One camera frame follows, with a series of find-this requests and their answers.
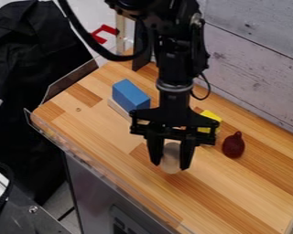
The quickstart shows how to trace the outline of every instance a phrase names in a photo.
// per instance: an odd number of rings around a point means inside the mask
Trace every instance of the red bulb-shaped object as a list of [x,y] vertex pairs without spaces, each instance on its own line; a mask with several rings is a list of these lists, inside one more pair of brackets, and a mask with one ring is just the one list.
[[237,132],[234,135],[228,136],[222,144],[222,152],[231,158],[237,158],[244,153],[245,144],[242,138],[242,133]]

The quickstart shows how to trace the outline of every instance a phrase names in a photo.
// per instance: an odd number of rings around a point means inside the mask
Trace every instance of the black strap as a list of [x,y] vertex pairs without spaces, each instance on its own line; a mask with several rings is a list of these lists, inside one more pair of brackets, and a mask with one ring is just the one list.
[[9,166],[4,165],[2,163],[0,163],[0,169],[3,169],[5,171],[5,175],[7,176],[7,179],[9,180],[8,186],[5,192],[0,197],[0,210],[1,210],[1,208],[3,207],[5,202],[8,200],[8,197],[10,196],[12,192],[12,188],[14,185],[14,173]]

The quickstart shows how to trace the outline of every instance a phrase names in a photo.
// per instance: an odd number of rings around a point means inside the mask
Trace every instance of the wooden wall panel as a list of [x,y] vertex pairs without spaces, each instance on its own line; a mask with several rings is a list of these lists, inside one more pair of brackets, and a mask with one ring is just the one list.
[[293,0],[208,0],[206,19],[293,58]]
[[293,59],[206,27],[213,91],[293,132]]

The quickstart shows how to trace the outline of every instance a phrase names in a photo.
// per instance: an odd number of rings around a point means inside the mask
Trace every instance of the wooden tabletop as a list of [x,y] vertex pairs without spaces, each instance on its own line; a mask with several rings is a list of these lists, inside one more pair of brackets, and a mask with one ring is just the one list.
[[[149,162],[143,137],[131,135],[130,123],[107,105],[112,85],[128,78],[157,106],[156,66],[130,68],[130,62],[107,63],[37,108],[33,122],[181,233],[288,233],[293,135],[215,94],[191,100],[196,112],[222,117],[221,132],[215,147],[197,148],[189,170],[167,175]],[[233,160],[221,147],[237,131],[246,149]]]

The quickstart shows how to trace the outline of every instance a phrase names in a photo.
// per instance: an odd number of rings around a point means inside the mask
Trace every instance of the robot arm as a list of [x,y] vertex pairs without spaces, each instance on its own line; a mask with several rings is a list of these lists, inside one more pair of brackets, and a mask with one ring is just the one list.
[[[86,32],[71,11],[66,0],[59,0],[62,9],[76,30],[95,51],[106,59],[124,61],[139,57],[117,56],[99,45]],[[180,168],[190,167],[195,147],[215,144],[215,130],[219,123],[203,117],[190,108],[193,79],[208,68],[209,54],[204,44],[204,21],[196,0],[105,0],[117,14],[143,22],[152,29],[159,77],[157,88],[160,104],[156,109],[130,112],[133,119],[131,133],[146,138],[150,159],[159,165],[163,156],[165,139],[178,140],[180,144]],[[143,37],[147,48],[147,30]],[[198,128],[210,128],[200,133]]]

